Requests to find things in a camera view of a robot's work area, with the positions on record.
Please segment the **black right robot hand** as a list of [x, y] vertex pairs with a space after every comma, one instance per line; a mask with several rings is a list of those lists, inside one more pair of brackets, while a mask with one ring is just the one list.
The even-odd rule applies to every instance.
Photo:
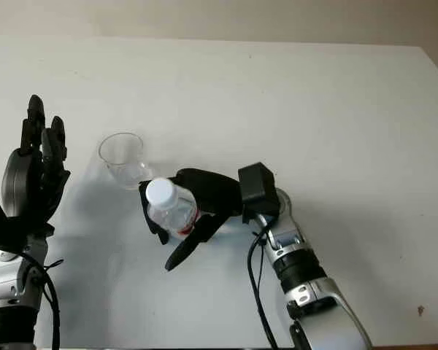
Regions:
[[167, 271], [185, 261], [230, 217], [242, 214], [239, 182], [211, 171], [182, 168], [171, 177], [142, 181], [138, 190], [150, 232], [163, 245], [170, 238], [181, 240], [167, 258]]

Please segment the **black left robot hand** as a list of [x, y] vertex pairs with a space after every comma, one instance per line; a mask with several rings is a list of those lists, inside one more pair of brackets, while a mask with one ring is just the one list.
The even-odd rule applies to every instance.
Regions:
[[4, 211], [23, 226], [25, 235], [49, 237], [49, 223], [61, 202], [70, 171], [63, 120], [55, 116], [48, 128], [42, 99], [32, 95], [23, 120], [20, 146], [8, 161], [1, 183]]

